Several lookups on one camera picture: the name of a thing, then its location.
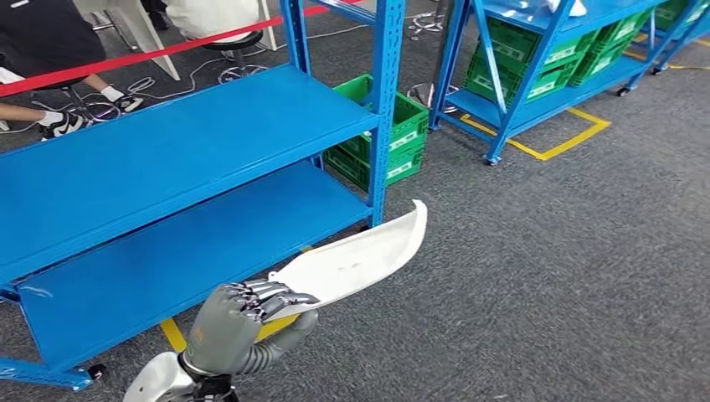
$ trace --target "curved white board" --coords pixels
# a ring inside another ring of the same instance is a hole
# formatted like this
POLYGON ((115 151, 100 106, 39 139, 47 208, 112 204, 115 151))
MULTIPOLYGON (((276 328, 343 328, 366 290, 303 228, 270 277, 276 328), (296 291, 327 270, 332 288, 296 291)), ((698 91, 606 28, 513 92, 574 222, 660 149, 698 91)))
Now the curved white board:
POLYGON ((320 302, 288 306, 269 321, 337 302, 392 275, 414 257, 424 240, 427 208, 419 200, 416 210, 386 224, 307 251, 269 281, 281 282, 296 293, 308 293, 320 302))

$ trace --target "gray carpet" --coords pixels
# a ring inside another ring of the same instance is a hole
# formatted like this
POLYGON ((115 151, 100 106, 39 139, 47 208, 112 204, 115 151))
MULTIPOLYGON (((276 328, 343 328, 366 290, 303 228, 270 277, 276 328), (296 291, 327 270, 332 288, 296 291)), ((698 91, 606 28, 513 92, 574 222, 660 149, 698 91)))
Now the gray carpet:
MULTIPOLYGON (((409 3, 409 14, 433 6, 409 3)), ((347 26, 322 15, 309 33, 347 26)), ((336 84, 368 70, 369 38, 361 29, 312 40, 315 74, 336 84)), ((401 90, 430 79, 437 39, 405 40, 401 90)), ((468 52, 472 43, 469 35, 468 52)), ((198 49, 175 59, 186 75, 213 57, 198 49)), ((710 65, 710 49, 691 45, 675 63, 710 65)), ((199 86, 223 67, 198 74, 199 86)), ((239 379, 243 401, 709 400, 707 74, 669 70, 624 99, 585 102, 580 109, 612 125, 548 162, 507 147, 499 166, 486 167, 481 142, 448 126, 431 133, 421 173, 388 191, 390 218, 412 198, 429 205, 421 251, 393 277, 323 309, 283 364, 239 379)), ((145 75, 158 79, 153 93, 187 86, 151 64, 105 76, 128 85, 145 75)), ((519 139, 544 150, 585 124, 560 116, 519 139)), ((31 141, 2 136, 0 147, 31 141)), ((177 317, 183 331, 194 314, 177 317)), ((33 358, 19 313, 0 305, 0 322, 0 354, 33 358)), ((96 358, 111 372, 86 391, 3 382, 0 400, 119 401, 167 349, 154 328, 96 358)))

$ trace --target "blue metal shelf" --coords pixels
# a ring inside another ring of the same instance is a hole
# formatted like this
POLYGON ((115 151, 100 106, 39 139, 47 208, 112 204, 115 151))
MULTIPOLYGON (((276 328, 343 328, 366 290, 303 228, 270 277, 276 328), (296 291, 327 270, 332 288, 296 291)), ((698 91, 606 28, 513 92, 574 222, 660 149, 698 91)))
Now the blue metal shelf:
MULTIPOLYGON (((693 6, 700 0, 689 0, 687 9, 678 16, 678 21, 669 29, 674 36, 681 29, 681 21, 687 18, 693 6)), ((489 145, 485 155, 487 162, 494 164, 500 160, 500 153, 506 140, 522 131, 535 126, 541 121, 558 114, 565 109, 576 106, 590 96, 609 89, 612 85, 625 82, 618 95, 625 95, 638 86, 644 73, 651 68, 663 49, 671 42, 666 37, 659 44, 649 49, 645 60, 639 61, 622 57, 613 65, 599 72, 591 80, 580 87, 565 87, 546 95, 539 100, 527 103, 527 94, 542 70, 545 59, 556 43, 564 42, 588 32, 620 21, 633 14, 652 8, 663 0, 597 0, 586 2, 587 14, 582 17, 570 17, 569 12, 574 0, 562 0, 555 13, 551 13, 545 5, 535 5, 530 8, 513 8, 508 4, 525 2, 506 2, 505 0, 452 0, 449 9, 445 40, 441 45, 440 66, 435 79, 435 93, 432 96, 430 112, 430 128, 436 129, 440 120, 448 121, 462 131, 480 138, 489 145), (495 93, 495 100, 489 101, 468 90, 458 90, 446 94, 450 87, 456 65, 456 57, 462 44, 466 25, 473 16, 480 32, 481 48, 486 68, 495 93), (509 104, 503 99, 501 81, 493 52, 493 42, 488 31, 486 18, 497 18, 512 23, 518 27, 540 34, 540 39, 532 57, 528 62, 523 77, 517 87, 516 94, 509 104), (493 137, 487 136, 474 127, 467 126, 444 110, 454 106, 471 115, 474 120, 489 126, 496 132, 493 137)))
POLYGON ((311 76, 306 0, 280 0, 289 64, 0 155, 0 300, 23 310, 42 363, 0 379, 83 389, 72 368, 359 220, 382 223, 404 0, 370 13, 369 110, 311 76), (320 153, 372 133, 368 194, 320 153))
MULTIPOLYGON (((685 18, 685 16, 688 15, 691 11, 693 11, 693 9, 694 3, 689 2, 686 5, 686 10, 683 13, 683 17, 685 18)), ((646 26, 644 27, 643 32, 646 34, 650 34, 651 28, 646 26)), ((658 60, 656 67, 654 67, 654 71, 656 73, 667 69, 668 62, 689 43, 696 39, 700 39, 701 37, 707 34, 710 34, 710 7, 707 7, 703 10, 697 21, 690 23, 687 26, 681 26, 680 28, 675 29, 673 32, 674 34, 671 36, 672 46, 669 49, 664 49, 662 57, 660 57, 660 60, 658 60)), ((666 31, 660 29, 656 30, 657 38, 664 39, 666 36, 666 31)))
POLYGON ((62 371, 370 212, 299 162, 30 278, 19 295, 42 360, 62 371))
MULTIPOLYGON (((666 0, 594 0, 585 2, 587 14, 582 17, 568 18, 561 27, 558 42, 578 38, 596 29, 603 28, 633 14, 663 3, 666 0)), ((544 34, 551 26, 553 14, 544 5, 530 8, 512 8, 497 0, 485 0, 486 15, 512 23, 520 28, 544 34)))
POLYGON ((316 154, 378 121, 283 65, 4 154, 0 188, 12 197, 0 198, 0 283, 316 154))
MULTIPOLYGON (((643 62, 622 56, 608 69, 584 85, 566 86, 554 94, 527 103, 517 115, 516 121, 520 121, 520 123, 513 124, 508 137, 516 136, 539 122, 565 111, 569 104, 586 101, 588 98, 643 72, 644 69, 643 62)), ((476 120, 493 130, 497 130, 501 126, 501 118, 496 104, 468 90, 458 90, 447 96, 446 103, 472 114, 476 120)))

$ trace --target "white label on crate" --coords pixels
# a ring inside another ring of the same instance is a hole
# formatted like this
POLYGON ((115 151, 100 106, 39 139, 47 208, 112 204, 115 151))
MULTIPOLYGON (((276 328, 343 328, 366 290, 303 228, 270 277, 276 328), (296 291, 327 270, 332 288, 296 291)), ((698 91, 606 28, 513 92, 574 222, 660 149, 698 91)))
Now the white label on crate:
POLYGON ((555 83, 554 82, 549 82, 543 86, 540 86, 538 88, 535 88, 534 90, 531 90, 530 93, 527 95, 527 98, 530 99, 534 96, 544 94, 545 92, 552 90, 554 88, 555 83))
MULTIPOLYGON (((493 83, 491 82, 491 80, 487 79, 487 78, 484 77, 483 75, 477 75, 476 78, 473 80, 473 82, 475 82, 475 83, 477 83, 477 84, 479 84, 479 85, 483 85, 483 86, 485 86, 486 88, 488 88, 489 90, 495 91, 495 90, 493 89, 493 83)), ((502 89, 502 92, 503 92, 503 96, 506 96, 507 93, 508 93, 508 89, 507 89, 506 87, 502 86, 502 85, 501 85, 501 89, 502 89)))
POLYGON ((592 74, 596 74, 598 71, 602 70, 609 64, 611 64, 611 56, 604 58, 599 63, 597 63, 596 67, 594 67, 594 70, 592 70, 592 74))
POLYGON ((414 130, 406 136, 399 138, 397 141, 389 144, 389 150, 394 151, 395 149, 406 144, 407 142, 412 142, 416 137, 419 137, 419 131, 414 130))
POLYGON ((517 61, 522 61, 522 58, 525 57, 525 54, 518 49, 511 48, 510 46, 502 44, 500 42, 496 42, 495 40, 492 42, 493 51, 496 53, 504 54, 517 61))
POLYGON ((624 27, 616 33, 614 40, 623 38, 624 36, 634 32, 634 29, 636 29, 636 21, 626 23, 626 25, 624 25, 624 27))
POLYGON ((564 59, 565 57, 569 57, 572 54, 574 54, 574 51, 577 49, 577 45, 566 48, 565 50, 560 50, 557 53, 550 54, 548 56, 548 59, 545 60, 545 64, 550 64, 553 63, 557 60, 564 59))
POLYGON ((407 162, 400 167, 396 167, 396 168, 390 170, 389 172, 387 172, 387 179, 393 178, 400 173, 404 173, 413 167, 414 167, 414 164, 412 162, 407 162))

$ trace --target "shelf upright post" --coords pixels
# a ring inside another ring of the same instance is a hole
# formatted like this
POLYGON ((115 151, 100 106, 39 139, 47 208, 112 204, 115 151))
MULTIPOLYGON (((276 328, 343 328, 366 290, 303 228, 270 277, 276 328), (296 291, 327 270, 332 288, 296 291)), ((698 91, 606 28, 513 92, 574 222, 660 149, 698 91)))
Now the shelf upright post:
POLYGON ((368 206, 373 209, 370 227, 381 224, 384 215, 389 138, 394 118, 394 98, 397 93, 399 55, 402 48, 404 0, 378 0, 375 19, 373 88, 370 98, 373 113, 379 115, 379 123, 373 131, 370 150, 368 206))
MULTIPOLYGON (((687 18, 688 14, 696 7, 696 4, 701 1, 702 0, 696 0, 694 3, 689 3, 688 5, 686 5, 686 10, 684 10, 684 14, 680 18, 678 18, 676 23, 674 23, 674 25, 671 27, 671 31, 669 31, 668 33, 666 33, 666 35, 664 35, 664 39, 666 37, 672 38, 674 36, 673 32, 675 32, 675 31, 673 31, 673 29, 680 28, 680 27, 676 27, 676 24, 681 22, 681 25, 682 25, 682 21, 685 21, 684 18, 687 18)), ((661 61, 659 61, 658 64, 656 65, 655 70, 656 71, 663 71, 663 70, 667 69, 668 62, 673 57, 675 57, 676 54, 681 49, 683 49, 687 45, 687 42, 689 42, 690 38, 695 34, 696 29, 703 26, 706 23, 706 20, 710 21, 710 7, 706 7, 705 10, 703 10, 700 18, 695 20, 689 27, 686 28, 683 35, 680 38, 678 38, 676 43, 673 44, 671 46, 671 48, 668 49, 668 51, 663 55, 663 57, 661 58, 661 61)), ((649 33, 649 36, 648 36, 649 39, 653 38, 655 36, 655 33, 656 33, 656 31, 652 29, 651 32, 649 33)))
POLYGON ((456 55, 461 47, 461 38, 468 23, 471 0, 451 0, 441 38, 439 65, 431 97, 429 128, 439 128, 440 113, 444 110, 446 91, 451 83, 456 55))
MULTIPOLYGON (((661 56, 661 54, 663 53, 663 49, 668 47, 668 45, 673 42, 673 37, 676 36, 678 30, 682 28, 683 22, 690 16, 691 11, 693 9, 693 5, 697 4, 700 1, 701 0, 694 0, 694 1, 692 1, 691 4, 686 6, 683 9, 683 11, 681 12, 681 14, 678 16, 676 21, 673 23, 671 28, 668 29, 668 31, 666 32, 665 35, 663 35, 663 38, 661 38, 661 42, 655 48, 649 49, 649 53, 646 56, 646 61, 644 62, 646 64, 646 68, 650 68, 653 65, 654 60, 656 60, 658 57, 661 56)), ((708 9, 709 8, 705 8, 701 17, 698 18, 691 27, 688 27, 686 32, 676 41, 676 44, 674 45, 674 47, 668 51, 670 54, 675 54, 680 49, 678 47, 679 46, 682 47, 683 41, 685 41, 688 38, 688 36, 693 31, 693 29, 697 26, 696 24, 700 23, 703 20, 703 18, 705 17, 705 15, 707 15, 708 9)), ((655 25, 656 15, 654 14, 651 17, 654 18, 654 25, 655 25)), ((652 29, 649 32, 649 38, 654 38, 655 36, 656 36, 656 31, 655 31, 655 29, 652 29)), ((645 73, 646 73, 646 70, 641 71, 639 74, 631 77, 631 80, 629 80, 629 82, 626 83, 626 85, 624 85, 624 88, 626 88, 627 90, 635 90, 636 87, 639 86, 639 81, 641 81, 641 78, 643 78, 645 73)))
POLYGON ((280 0, 280 7, 286 31, 289 59, 296 68, 311 75, 303 0, 280 0))
POLYGON ((493 92, 496 95, 494 102, 496 103, 498 109, 498 115, 500 116, 501 121, 503 121, 507 114, 506 100, 503 96, 501 76, 498 74, 496 56, 493 53, 493 39, 491 38, 491 32, 488 30, 488 24, 486 23, 486 9, 483 7, 483 0, 473 0, 473 4, 474 10, 476 11, 476 25, 478 25, 478 32, 483 44, 483 58, 486 61, 488 74, 491 76, 493 92))
MULTIPOLYGON (((532 57, 532 60, 530 61, 530 65, 525 71, 525 74, 522 78, 522 83, 520 84, 520 86, 518 86, 517 93, 513 98, 510 108, 507 110, 505 116, 501 119, 501 125, 500 127, 498 127, 496 137, 493 140, 491 147, 488 149, 488 153, 486 154, 486 160, 489 163, 498 163, 498 161, 501 160, 499 155, 501 153, 501 150, 503 149, 503 146, 506 144, 506 140, 509 137, 508 132, 510 131, 512 123, 514 122, 513 119, 516 116, 516 112, 520 108, 525 107, 524 102, 527 99, 527 94, 532 89, 533 84, 535 83, 535 80, 538 77, 538 73, 543 67, 544 61, 548 57, 548 54, 550 53, 550 50, 553 47, 554 40, 557 37, 557 34, 560 32, 560 30, 564 26, 564 23, 567 21, 567 18, 569 17, 569 12, 570 10, 572 10, 573 4, 574 0, 563 0, 557 9, 557 12, 553 14, 553 17, 550 20, 550 24, 548 25, 548 29, 545 31, 542 40, 540 40, 538 47, 535 49, 535 53, 532 57)), ((480 14, 481 16, 485 16, 486 10, 482 6, 482 1, 476 0, 476 5, 480 6, 479 8, 476 8, 476 15, 480 14)))

